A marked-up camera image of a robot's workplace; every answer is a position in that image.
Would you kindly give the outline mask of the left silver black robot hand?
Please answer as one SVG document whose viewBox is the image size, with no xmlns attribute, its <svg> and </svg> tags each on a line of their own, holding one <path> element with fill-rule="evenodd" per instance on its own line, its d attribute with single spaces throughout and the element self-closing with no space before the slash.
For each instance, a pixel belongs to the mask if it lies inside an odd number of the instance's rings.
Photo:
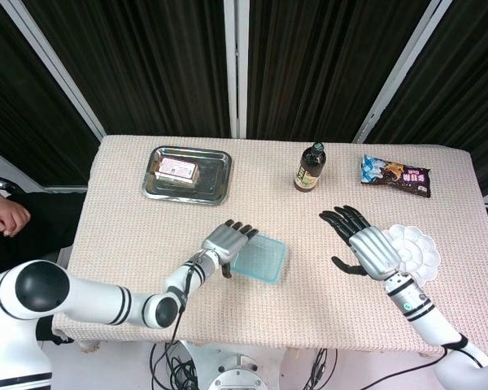
<svg viewBox="0 0 488 390">
<path fill-rule="evenodd" d="M 223 277 L 231 279 L 231 262 L 240 250 L 258 234 L 250 224 L 232 219 L 219 225 L 202 243 L 203 249 L 216 253 Z"/>
</svg>

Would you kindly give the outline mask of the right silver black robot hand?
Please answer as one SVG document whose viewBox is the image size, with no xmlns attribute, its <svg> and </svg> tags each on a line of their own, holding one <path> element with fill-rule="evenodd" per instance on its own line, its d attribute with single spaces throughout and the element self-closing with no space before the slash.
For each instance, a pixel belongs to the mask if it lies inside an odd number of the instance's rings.
<svg viewBox="0 0 488 390">
<path fill-rule="evenodd" d="M 372 226 L 354 207 L 336 206 L 334 210 L 319 213 L 346 243 L 358 260 L 358 265 L 344 263 L 337 256 L 331 261 L 348 275 L 369 276 L 373 280 L 384 281 L 398 272 L 401 257 L 378 227 Z"/>
</svg>

